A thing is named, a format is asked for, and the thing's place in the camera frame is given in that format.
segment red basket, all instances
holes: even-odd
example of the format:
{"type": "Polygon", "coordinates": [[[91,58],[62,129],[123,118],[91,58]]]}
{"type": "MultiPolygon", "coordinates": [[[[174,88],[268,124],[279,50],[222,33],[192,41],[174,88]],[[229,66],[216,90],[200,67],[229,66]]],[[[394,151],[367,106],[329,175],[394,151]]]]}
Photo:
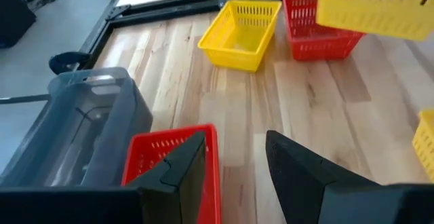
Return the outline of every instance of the red basket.
{"type": "Polygon", "coordinates": [[[283,0],[283,6],[296,60],[346,58],[364,35],[316,24],[317,0],[283,0]]]}
{"type": "Polygon", "coordinates": [[[203,181],[198,223],[220,224],[220,175],[217,132],[211,124],[138,134],[133,137],[128,149],[122,185],[124,186],[151,169],[172,149],[183,143],[196,131],[205,132],[206,145],[205,179],[203,181]]]}

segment yellow basket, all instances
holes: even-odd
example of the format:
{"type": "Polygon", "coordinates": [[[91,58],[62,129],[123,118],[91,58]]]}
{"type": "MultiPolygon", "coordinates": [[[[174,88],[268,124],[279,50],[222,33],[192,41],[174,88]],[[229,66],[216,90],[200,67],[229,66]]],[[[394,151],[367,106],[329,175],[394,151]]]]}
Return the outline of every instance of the yellow basket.
{"type": "Polygon", "coordinates": [[[413,138],[413,147],[427,172],[434,182],[434,110],[421,111],[420,122],[413,138]]]}
{"type": "Polygon", "coordinates": [[[273,36],[280,1],[229,0],[197,45],[214,65],[256,71],[273,36]]]}
{"type": "Polygon", "coordinates": [[[423,40],[434,27],[434,0],[318,0],[317,23],[423,40]]]}

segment wooden table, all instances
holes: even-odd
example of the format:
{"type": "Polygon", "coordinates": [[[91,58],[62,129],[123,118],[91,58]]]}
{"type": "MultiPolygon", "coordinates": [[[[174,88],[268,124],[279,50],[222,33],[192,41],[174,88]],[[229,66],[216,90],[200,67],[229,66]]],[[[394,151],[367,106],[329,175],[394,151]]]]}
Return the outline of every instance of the wooden table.
{"type": "Polygon", "coordinates": [[[367,35],[346,60],[296,62],[280,13],[259,71],[248,73],[214,67],[197,48],[216,14],[117,29],[95,67],[128,70],[154,131],[217,127],[223,223],[284,222],[267,130],[381,184],[428,181],[411,142],[418,111],[434,105],[434,39],[367,35]]]}

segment concrete floor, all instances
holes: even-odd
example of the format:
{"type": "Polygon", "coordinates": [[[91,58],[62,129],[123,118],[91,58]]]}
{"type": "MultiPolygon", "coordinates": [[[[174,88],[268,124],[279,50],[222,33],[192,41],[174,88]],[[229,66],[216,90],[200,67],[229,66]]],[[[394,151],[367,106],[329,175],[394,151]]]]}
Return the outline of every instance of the concrete floor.
{"type": "MultiPolygon", "coordinates": [[[[57,0],[37,10],[37,21],[21,40],[0,50],[0,98],[47,93],[54,78],[50,57],[78,51],[109,2],[57,0]]],[[[44,104],[0,105],[0,173],[44,104]]]]}

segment plastic basket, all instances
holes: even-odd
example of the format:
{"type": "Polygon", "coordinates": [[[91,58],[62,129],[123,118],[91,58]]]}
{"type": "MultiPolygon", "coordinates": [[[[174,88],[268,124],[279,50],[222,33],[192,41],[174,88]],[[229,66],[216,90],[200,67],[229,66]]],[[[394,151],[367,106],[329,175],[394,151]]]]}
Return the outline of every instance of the plastic basket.
{"type": "Polygon", "coordinates": [[[317,23],[423,40],[434,27],[434,0],[319,0],[317,23]]]}
{"type": "Polygon", "coordinates": [[[196,131],[205,132],[206,166],[198,223],[220,224],[220,177],[218,167],[217,132],[213,125],[192,126],[136,135],[128,149],[122,185],[151,169],[176,145],[196,131]]]}
{"type": "Polygon", "coordinates": [[[413,147],[428,177],[434,182],[434,110],[421,111],[413,147]]]}
{"type": "Polygon", "coordinates": [[[280,1],[229,0],[198,47],[214,65],[256,71],[273,36],[280,1]]]}
{"type": "Polygon", "coordinates": [[[296,60],[346,58],[363,36],[316,24],[317,0],[283,0],[283,6],[288,39],[296,60]]]}

